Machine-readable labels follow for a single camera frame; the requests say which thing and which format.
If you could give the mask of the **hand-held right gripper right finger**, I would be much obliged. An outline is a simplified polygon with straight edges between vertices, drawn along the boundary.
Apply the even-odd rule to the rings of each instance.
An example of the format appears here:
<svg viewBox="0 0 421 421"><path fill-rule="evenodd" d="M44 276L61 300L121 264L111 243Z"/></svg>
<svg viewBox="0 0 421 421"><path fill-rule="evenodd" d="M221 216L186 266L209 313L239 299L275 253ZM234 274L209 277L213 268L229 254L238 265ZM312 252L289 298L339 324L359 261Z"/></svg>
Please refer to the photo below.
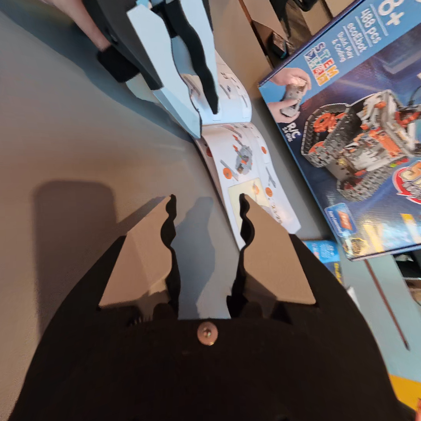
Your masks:
<svg viewBox="0 0 421 421"><path fill-rule="evenodd" d="M232 318L288 318L287 305L314 307L317 300L293 239L249 195L239 196L242 219L236 277L227 308Z"/></svg>

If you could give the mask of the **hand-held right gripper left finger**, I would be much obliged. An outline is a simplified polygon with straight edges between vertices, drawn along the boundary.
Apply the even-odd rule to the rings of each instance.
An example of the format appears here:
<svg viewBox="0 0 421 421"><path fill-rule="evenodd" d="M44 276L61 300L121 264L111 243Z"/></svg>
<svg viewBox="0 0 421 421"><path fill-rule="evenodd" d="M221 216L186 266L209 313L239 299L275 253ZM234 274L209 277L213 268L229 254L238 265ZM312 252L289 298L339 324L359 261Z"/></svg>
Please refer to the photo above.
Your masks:
<svg viewBox="0 0 421 421"><path fill-rule="evenodd" d="M166 306L178 317L181 279L172 247L176 205L176 196L167 196L128 231L99 308L135 306L142 318L152 318L156 306Z"/></svg>

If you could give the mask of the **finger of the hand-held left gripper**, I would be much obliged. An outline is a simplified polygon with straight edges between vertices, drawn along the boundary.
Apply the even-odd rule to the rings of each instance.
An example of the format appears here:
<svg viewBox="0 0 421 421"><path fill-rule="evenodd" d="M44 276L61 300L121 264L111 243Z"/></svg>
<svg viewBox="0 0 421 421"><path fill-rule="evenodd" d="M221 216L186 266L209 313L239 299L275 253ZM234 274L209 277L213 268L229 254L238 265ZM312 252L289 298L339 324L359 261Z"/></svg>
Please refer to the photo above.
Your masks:
<svg viewBox="0 0 421 421"><path fill-rule="evenodd" d="M179 74L198 76L213 114L218 114L218 69L208 1L153 1L153 12L169 32Z"/></svg>
<svg viewBox="0 0 421 421"><path fill-rule="evenodd" d="M200 139L201 118L177 71L165 22L145 5L135 6L127 16L161 81L161 87L153 89L153 94L186 132Z"/></svg>

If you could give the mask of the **grey desk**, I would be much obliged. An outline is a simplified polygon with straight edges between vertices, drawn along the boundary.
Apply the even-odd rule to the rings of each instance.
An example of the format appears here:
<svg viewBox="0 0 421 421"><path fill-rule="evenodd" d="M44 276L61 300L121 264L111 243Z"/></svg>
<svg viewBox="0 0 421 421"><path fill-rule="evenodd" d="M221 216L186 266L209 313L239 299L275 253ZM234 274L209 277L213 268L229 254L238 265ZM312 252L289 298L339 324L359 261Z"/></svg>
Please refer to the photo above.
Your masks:
<svg viewBox="0 0 421 421"><path fill-rule="evenodd" d="M130 100L62 13L1 1L1 420L68 294L169 193L183 317L199 296L226 317L239 251L193 141Z"/></svg>

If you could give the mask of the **person's left hand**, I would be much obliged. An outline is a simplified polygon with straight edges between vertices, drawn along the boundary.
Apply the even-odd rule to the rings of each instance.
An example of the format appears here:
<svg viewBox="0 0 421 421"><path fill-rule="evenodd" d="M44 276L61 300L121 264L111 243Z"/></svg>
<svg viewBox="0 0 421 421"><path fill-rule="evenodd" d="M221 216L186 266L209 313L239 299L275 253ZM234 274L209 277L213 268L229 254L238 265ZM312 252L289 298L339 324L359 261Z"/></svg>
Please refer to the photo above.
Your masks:
<svg viewBox="0 0 421 421"><path fill-rule="evenodd" d="M99 51L104 51L111 43L92 20L81 0L42 0L41 2L59 9L84 32Z"/></svg>

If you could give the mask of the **blue cover booklet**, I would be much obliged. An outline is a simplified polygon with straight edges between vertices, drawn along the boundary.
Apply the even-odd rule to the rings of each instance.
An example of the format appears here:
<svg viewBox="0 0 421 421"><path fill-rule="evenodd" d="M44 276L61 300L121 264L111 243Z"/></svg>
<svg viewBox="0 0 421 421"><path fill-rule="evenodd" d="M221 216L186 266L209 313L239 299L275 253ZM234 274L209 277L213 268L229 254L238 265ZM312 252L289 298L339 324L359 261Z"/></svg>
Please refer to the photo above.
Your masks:
<svg viewBox="0 0 421 421"><path fill-rule="evenodd" d="M337 243L332 240L304 240L303 243L343 285L343 273Z"/></svg>

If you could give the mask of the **small black blue box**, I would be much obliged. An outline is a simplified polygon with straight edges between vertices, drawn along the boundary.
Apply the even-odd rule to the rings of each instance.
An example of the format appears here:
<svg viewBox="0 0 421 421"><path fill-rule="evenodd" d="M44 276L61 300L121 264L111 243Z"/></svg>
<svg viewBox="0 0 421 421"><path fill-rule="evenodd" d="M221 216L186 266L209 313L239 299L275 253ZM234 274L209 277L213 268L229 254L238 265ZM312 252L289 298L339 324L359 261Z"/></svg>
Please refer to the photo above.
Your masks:
<svg viewBox="0 0 421 421"><path fill-rule="evenodd" d="M289 38L284 38L275 31L271 32L268 42L270 50L277 55L279 59L286 59L294 52L293 45Z"/></svg>

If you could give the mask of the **white instruction booklet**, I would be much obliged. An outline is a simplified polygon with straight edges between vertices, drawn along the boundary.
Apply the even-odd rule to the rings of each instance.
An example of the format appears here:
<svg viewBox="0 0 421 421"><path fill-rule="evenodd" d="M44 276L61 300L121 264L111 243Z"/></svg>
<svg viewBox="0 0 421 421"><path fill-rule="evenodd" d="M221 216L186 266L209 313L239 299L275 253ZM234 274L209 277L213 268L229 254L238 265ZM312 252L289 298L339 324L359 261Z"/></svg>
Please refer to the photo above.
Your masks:
<svg viewBox="0 0 421 421"><path fill-rule="evenodd" d="M251 123L252 107L245 87L215 52L218 75L218 113L213 114L198 76L183 74L193 105L202 119L201 138L195 140L224 205L235 242L240 235L239 196L246 194L290 234L300 222L272 164L268 146Z"/></svg>

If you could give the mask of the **thin brown rod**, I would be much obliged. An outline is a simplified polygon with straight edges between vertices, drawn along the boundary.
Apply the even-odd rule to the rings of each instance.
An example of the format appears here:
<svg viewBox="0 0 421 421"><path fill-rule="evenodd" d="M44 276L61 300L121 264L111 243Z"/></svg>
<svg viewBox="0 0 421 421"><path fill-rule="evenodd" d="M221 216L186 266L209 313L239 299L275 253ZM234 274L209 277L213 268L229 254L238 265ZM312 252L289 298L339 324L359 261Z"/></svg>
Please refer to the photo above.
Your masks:
<svg viewBox="0 0 421 421"><path fill-rule="evenodd" d="M382 299L382 302L384 303L384 305L385 305L385 307L387 309L387 312L388 312L388 314L390 315L390 317L392 319L392 323L394 324L394 326L395 326L395 328L397 330L397 333L398 333L401 341L403 342L404 347L408 351L410 351L409 342L408 342L405 334L403 333L403 330L402 330L399 322L397 321L397 318L396 318L396 316L395 316L395 314L394 314L394 312L392 310L392 307L391 307L391 305L390 305L390 303L389 303L389 301L388 301L388 299L386 297L385 292L382 289L382 286L381 286L381 284L380 284L380 282L379 282L379 280L378 280L378 278L377 278L377 276L376 276L376 274L375 274L372 266L370 265L370 263L369 263L368 260L364 260L364 263L365 263L365 266L366 266L366 268L367 268L367 270L369 272L369 275L370 275L371 279L373 280L373 283L374 283L374 285L375 285L375 287L376 287L376 289L377 289L377 291L378 291L378 293L379 293L379 295L380 295L380 297Z"/></svg>

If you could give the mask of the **blue robot kit box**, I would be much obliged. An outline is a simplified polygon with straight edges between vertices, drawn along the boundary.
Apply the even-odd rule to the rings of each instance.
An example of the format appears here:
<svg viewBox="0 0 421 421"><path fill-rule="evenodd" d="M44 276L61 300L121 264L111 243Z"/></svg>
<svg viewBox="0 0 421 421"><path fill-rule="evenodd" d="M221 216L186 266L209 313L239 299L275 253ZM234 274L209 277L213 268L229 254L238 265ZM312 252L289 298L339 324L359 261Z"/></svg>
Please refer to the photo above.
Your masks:
<svg viewBox="0 0 421 421"><path fill-rule="evenodd" d="M349 260L420 249L420 41L420 1L355 1L259 84Z"/></svg>

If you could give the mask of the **yellow box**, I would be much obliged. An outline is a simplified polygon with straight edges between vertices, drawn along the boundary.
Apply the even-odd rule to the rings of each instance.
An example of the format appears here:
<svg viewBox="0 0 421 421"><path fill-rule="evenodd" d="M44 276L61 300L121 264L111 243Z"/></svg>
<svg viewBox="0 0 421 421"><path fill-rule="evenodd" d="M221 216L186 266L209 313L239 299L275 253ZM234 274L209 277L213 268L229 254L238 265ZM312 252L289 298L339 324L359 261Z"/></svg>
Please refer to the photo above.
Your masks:
<svg viewBox="0 0 421 421"><path fill-rule="evenodd" d="M421 420L421 383L389 374L393 390L398 400L414 410L415 420Z"/></svg>

